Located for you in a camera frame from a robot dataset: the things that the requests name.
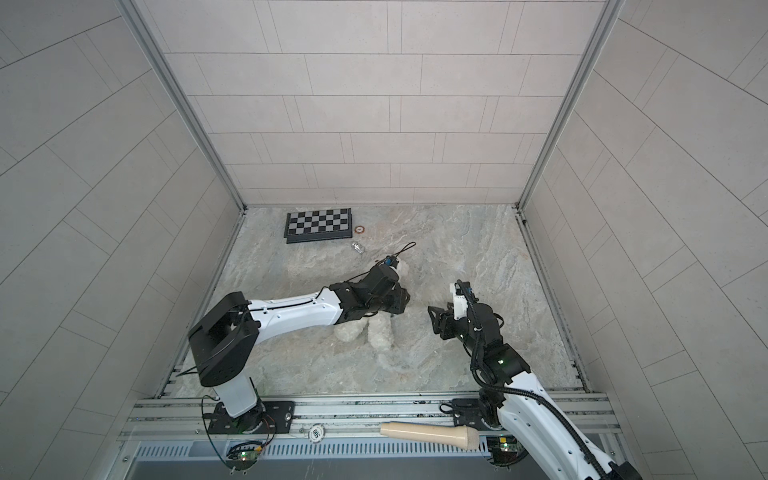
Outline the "white fluffy teddy bear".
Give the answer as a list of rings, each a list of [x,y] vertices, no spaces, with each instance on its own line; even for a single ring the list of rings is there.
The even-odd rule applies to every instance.
[[[362,278],[350,279],[330,286],[340,300],[342,314],[336,323],[335,335],[343,342],[354,340],[367,327],[367,339],[377,352],[390,351],[394,346],[392,315],[380,311],[381,299],[399,283],[388,267],[377,262]]]

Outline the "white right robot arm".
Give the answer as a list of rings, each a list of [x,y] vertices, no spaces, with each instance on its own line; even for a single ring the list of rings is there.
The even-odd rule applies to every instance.
[[[503,339],[502,317],[483,303],[457,312],[427,308],[433,332],[457,339],[470,356],[470,373],[486,399],[484,420],[522,444],[550,479],[639,479],[629,462],[614,461],[555,404],[529,364]]]

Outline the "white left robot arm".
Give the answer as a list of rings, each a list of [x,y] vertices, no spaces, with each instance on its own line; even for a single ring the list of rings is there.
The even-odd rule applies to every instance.
[[[240,291],[229,293],[188,332],[200,384],[213,389],[225,413],[237,419],[259,404],[255,387],[243,373],[256,345],[381,312],[399,315],[409,301],[396,268],[387,263],[373,266],[359,281],[333,283],[303,296],[262,301],[248,300]]]

